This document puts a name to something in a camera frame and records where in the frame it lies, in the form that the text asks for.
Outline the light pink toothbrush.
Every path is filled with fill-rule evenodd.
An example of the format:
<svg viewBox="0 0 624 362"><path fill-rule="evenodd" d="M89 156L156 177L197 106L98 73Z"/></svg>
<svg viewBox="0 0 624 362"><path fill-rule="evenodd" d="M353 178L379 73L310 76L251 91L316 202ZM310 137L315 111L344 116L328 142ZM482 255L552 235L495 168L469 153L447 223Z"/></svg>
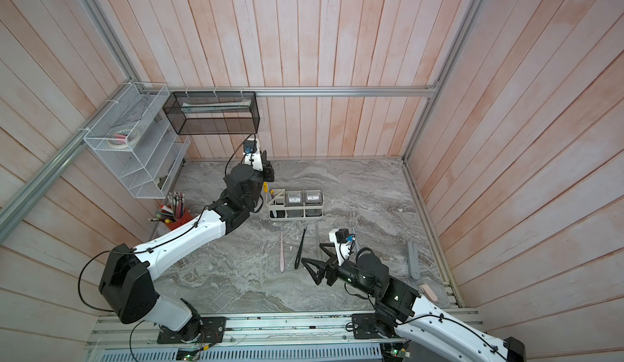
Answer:
<svg viewBox="0 0 624 362"><path fill-rule="evenodd" d="M280 272L283 273L285 271L285 257L284 257L284 232L281 231L280 232L280 237L279 237L279 268L280 268Z"/></svg>

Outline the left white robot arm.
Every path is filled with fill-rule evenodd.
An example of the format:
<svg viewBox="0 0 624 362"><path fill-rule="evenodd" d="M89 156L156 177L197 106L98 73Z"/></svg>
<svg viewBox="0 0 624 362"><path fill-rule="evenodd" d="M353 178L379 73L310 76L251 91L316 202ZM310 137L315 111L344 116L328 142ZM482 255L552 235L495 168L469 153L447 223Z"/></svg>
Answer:
<svg viewBox="0 0 624 362"><path fill-rule="evenodd" d="M245 153L245 159L224 178L219 199L193 220L147 243L125 244L108 253L99 285L102 297L124 324L154 323L192 342L202 330L202 318L186 300L159 294L154 286L167 269L209 242L222 238L258 212L263 185L275 179L266 152Z"/></svg>

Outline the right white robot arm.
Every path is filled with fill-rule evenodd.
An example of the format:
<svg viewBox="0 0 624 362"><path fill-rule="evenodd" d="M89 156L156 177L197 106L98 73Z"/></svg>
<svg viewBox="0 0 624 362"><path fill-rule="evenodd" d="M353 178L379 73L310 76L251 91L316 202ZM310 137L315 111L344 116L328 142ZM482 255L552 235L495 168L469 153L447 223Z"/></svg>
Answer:
<svg viewBox="0 0 624 362"><path fill-rule="evenodd" d="M525 345L513 337L500 339L484 333L447 313L423 293L393 277L389 268L369 248L354 261L349 250L334 253L327 243L319 247L326 261L303 258L316 284L333 285L340 280L374 300L375 332L388 339L417 343L450 361L525 361Z"/></svg>

